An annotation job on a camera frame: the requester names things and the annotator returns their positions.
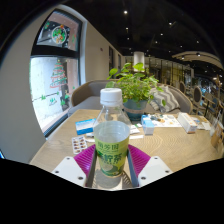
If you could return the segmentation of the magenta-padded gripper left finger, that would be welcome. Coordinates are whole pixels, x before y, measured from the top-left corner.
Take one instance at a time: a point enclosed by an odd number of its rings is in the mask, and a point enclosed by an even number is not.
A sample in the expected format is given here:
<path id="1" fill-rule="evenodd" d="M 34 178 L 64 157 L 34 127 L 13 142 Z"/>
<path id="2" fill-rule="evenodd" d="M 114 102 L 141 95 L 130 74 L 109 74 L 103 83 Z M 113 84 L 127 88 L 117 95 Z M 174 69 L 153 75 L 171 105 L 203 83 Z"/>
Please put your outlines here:
<path id="1" fill-rule="evenodd" d="M 52 173 L 81 187 L 91 187 L 94 179 L 96 159 L 96 149 L 92 145 L 75 157 L 65 157 Z"/>

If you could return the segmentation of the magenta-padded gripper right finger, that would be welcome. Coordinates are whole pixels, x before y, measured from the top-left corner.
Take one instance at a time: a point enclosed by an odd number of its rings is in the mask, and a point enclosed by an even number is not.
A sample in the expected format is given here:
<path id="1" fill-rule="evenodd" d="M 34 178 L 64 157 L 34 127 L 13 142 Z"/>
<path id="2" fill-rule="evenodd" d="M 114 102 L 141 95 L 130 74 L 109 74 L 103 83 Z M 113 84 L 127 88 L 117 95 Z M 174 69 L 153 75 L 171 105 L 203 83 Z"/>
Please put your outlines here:
<path id="1" fill-rule="evenodd" d="M 133 187 L 143 187 L 173 173 L 159 156 L 150 157 L 133 145 L 128 146 L 127 158 Z"/>

